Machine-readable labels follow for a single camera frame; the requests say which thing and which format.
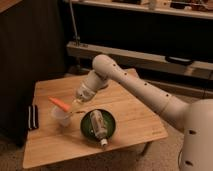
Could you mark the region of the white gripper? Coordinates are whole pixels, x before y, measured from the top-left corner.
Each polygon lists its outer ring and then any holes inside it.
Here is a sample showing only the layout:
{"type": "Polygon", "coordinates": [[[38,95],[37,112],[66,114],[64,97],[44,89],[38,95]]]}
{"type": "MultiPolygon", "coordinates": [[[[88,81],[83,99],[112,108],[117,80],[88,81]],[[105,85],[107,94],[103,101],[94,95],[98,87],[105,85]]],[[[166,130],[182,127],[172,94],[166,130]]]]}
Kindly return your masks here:
{"type": "Polygon", "coordinates": [[[82,102],[88,102],[94,97],[94,92],[88,88],[84,83],[80,85],[80,87],[76,91],[76,98],[72,104],[70,111],[75,112],[78,111],[81,106],[82,102]]]}

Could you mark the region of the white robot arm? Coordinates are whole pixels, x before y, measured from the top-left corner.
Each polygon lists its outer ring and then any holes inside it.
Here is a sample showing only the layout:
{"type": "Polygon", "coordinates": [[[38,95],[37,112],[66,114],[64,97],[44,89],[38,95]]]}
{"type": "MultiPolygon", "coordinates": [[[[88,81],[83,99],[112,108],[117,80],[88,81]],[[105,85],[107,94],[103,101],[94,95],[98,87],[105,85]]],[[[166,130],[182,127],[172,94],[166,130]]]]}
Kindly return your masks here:
{"type": "Polygon", "coordinates": [[[213,171],[213,99],[186,103],[128,74],[108,55],[99,54],[75,97],[90,101],[109,79],[117,82],[173,128],[184,134],[180,171],[213,171]]]}

